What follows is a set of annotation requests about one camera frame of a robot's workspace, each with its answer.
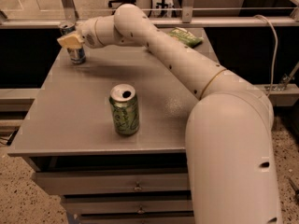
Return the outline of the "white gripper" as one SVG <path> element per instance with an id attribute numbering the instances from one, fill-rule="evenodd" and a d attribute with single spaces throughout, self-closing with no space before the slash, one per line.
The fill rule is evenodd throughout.
<path id="1" fill-rule="evenodd" d="M 83 44 L 91 49 L 99 47 L 99 41 L 95 32 L 97 19 L 89 19 L 77 26 L 78 32 L 71 32 L 57 39 L 62 48 L 81 49 Z"/>

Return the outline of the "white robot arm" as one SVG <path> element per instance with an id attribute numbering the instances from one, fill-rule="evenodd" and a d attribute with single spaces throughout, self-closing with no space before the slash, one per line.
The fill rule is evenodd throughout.
<path id="1" fill-rule="evenodd" d="M 196 224 L 283 224 L 274 112 L 263 91 L 160 31 L 131 4 L 85 21 L 58 42 L 67 49 L 143 46 L 197 98 L 185 134 Z"/>

